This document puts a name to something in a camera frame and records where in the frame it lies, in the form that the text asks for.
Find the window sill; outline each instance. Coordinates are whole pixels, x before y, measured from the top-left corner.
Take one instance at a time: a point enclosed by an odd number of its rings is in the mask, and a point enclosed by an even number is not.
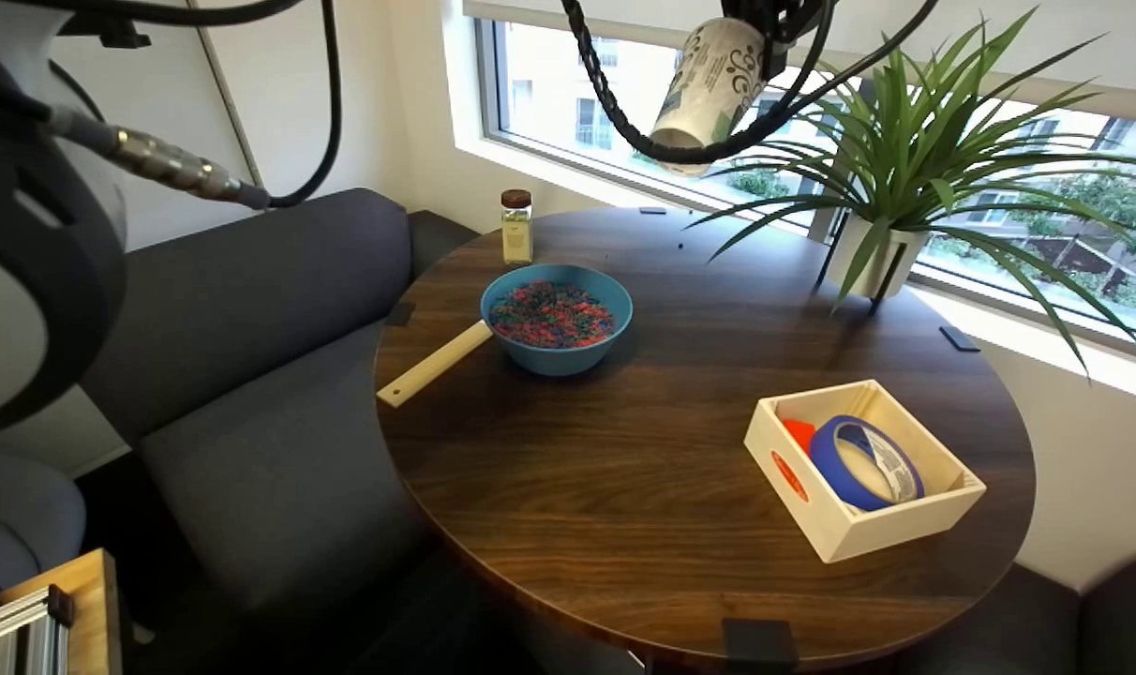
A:
[[[637,210],[637,205],[670,205],[670,210],[697,210],[700,203],[683,203],[659,192],[643,192],[643,187],[630,187],[623,182],[577,170],[571,163],[537,153],[537,152],[519,152],[514,144],[496,144],[496,140],[466,140],[461,144],[466,153],[506,165],[514,173],[528,173],[537,182],[558,184],[567,192],[577,192],[584,199],[597,199],[603,205],[623,205],[623,210]],[[1069,352],[1069,345],[1043,324],[1018,318],[1018,314],[1004,314],[995,309],[974,305],[965,298],[945,294],[945,289],[929,289],[929,284],[910,284],[938,314],[945,314],[948,324],[955,324],[963,335],[969,335],[983,349],[1004,349],[1015,355],[1028,355],[1034,364],[1044,364],[1054,373],[1077,377],[1080,382],[1102,382],[1110,390],[1124,390],[1136,397],[1136,355],[1077,337],[1087,360],[1087,373],[1080,369],[1080,360]]]

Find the potted plant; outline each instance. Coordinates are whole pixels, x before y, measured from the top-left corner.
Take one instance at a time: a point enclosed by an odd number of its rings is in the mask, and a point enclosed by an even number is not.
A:
[[[1065,177],[1132,177],[1136,158],[1092,152],[1087,140],[1057,140],[1032,132],[1038,115],[1073,109],[1092,98],[1087,87],[1062,87],[1038,105],[1018,114],[1004,109],[1018,84],[1043,75],[1044,67],[1069,59],[1087,42],[1038,59],[1028,73],[995,80],[995,59],[1028,27],[1032,12],[1018,15],[1002,34],[984,24],[969,27],[929,59],[914,59],[895,48],[868,73],[868,87],[837,87],[829,98],[808,105],[797,122],[815,127],[812,144],[802,140],[763,140],[737,165],[722,173],[790,173],[815,184],[812,194],[759,194],[733,203],[727,210],[705,214],[715,223],[727,214],[753,214],[718,250],[753,237],[755,228],[805,214],[838,210],[847,214],[842,237],[830,244],[830,268],[842,268],[838,299],[895,259],[904,242],[905,259],[927,237],[939,232],[990,254],[1028,298],[1044,310],[1065,345],[1080,355],[1065,318],[1043,294],[1043,282],[1057,282],[1080,299],[1087,299],[1102,318],[1120,327],[1132,343],[1136,335],[1065,269],[979,228],[945,227],[969,210],[1028,210],[1028,214],[1073,214],[1092,218],[1092,205],[1048,192],[1044,182]]]

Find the small glass jar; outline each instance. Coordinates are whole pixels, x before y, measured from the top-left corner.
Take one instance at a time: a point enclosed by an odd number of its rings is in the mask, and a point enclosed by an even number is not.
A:
[[[497,223],[497,248],[506,268],[533,262],[533,194],[519,187],[511,187],[497,194],[501,223]]]

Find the blue bowl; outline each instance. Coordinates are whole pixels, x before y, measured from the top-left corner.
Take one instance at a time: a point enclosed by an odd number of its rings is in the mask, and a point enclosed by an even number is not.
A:
[[[582,289],[589,299],[603,305],[615,318],[610,335],[597,345],[571,345],[571,349],[542,349],[496,335],[496,309],[511,299],[519,284],[542,284],[542,282]],[[627,327],[633,324],[633,298],[600,269],[537,262],[497,274],[478,298],[478,314],[488,318],[496,343],[506,349],[506,355],[517,369],[542,379],[571,379],[591,373],[610,352],[610,345],[627,335]]]

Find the floor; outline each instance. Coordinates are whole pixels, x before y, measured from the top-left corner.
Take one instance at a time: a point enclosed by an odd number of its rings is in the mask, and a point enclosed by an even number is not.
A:
[[[104,548],[116,558],[118,602],[128,642],[124,673],[128,675],[232,675],[232,673],[333,673],[333,668],[281,668],[281,655],[271,642],[259,642],[232,608],[201,580],[194,555],[188,553],[178,529],[166,515],[147,469],[133,457],[118,457],[79,480],[91,512],[87,548]],[[337,663],[351,662],[351,638],[337,638]],[[538,675],[528,653],[514,650],[511,635],[468,635],[444,655],[411,655],[424,675]]]

